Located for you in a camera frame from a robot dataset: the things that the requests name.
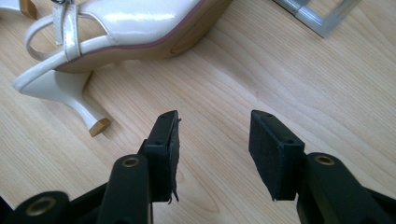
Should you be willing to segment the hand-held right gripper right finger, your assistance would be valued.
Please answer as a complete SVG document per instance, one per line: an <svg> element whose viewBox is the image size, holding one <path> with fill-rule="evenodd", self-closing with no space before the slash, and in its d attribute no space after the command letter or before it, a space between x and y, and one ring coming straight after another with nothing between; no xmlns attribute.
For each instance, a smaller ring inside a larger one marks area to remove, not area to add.
<svg viewBox="0 0 396 224"><path fill-rule="evenodd" d="M276 116L252 110L248 151L273 201L293 201L304 142Z"/></svg>

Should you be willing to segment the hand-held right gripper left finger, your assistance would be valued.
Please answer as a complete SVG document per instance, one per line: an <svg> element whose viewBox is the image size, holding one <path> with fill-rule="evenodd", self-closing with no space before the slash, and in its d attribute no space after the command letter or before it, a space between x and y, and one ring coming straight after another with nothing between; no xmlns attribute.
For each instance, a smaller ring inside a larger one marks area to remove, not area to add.
<svg viewBox="0 0 396 224"><path fill-rule="evenodd" d="M179 122L176 110L161 114L144 144L153 202L170 203L172 196L178 199L176 176L180 147Z"/></svg>

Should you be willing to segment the metal shoe rack grey shelves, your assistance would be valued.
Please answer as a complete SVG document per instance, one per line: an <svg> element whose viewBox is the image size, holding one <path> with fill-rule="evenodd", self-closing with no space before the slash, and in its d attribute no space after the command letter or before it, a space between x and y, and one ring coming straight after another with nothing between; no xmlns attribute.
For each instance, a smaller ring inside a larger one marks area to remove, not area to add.
<svg viewBox="0 0 396 224"><path fill-rule="evenodd" d="M325 17L308 6L310 0L273 0L316 34L325 38L361 0L341 0Z"/></svg>

